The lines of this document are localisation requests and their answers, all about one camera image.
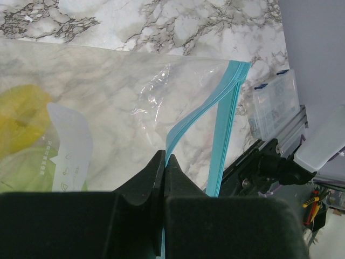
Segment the green object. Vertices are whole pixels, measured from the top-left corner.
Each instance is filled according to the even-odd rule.
[[[0,161],[0,193],[51,192],[55,164],[50,158],[58,152],[51,148],[32,147],[6,156]]]

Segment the screw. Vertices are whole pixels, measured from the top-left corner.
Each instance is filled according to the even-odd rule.
[[[243,182],[242,182],[242,187],[244,188],[244,187],[247,187],[249,185],[250,185],[249,180],[248,179],[244,179]]]

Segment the white marble countertop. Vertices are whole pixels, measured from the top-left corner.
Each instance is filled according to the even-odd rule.
[[[277,0],[11,0],[0,3],[0,37],[251,62],[226,166],[253,143],[248,88],[288,68]],[[183,169],[203,188],[208,164],[198,163]]]

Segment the plastic bag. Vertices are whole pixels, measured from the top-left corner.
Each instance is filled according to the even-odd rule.
[[[169,130],[205,102],[229,63],[17,40],[1,40],[0,52],[0,94],[16,86],[36,85],[53,102],[48,104],[52,124],[22,149],[25,157],[16,160],[9,146],[4,147],[0,181],[14,164],[18,172],[44,177],[36,187],[9,186],[13,190],[46,191],[42,185],[52,181],[52,166],[53,191],[86,189],[84,179],[88,190],[118,188],[158,149],[165,149]],[[30,126],[31,116],[20,121]],[[184,172],[201,188],[206,185],[215,120],[212,108],[190,127],[174,151]],[[6,138],[1,131],[0,138]]]

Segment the white plastic container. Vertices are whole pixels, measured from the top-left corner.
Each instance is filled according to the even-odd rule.
[[[253,137],[273,139],[300,110],[294,71],[278,72],[254,87],[246,109]]]
[[[316,172],[345,147],[345,105],[340,105],[294,155],[294,162]]]

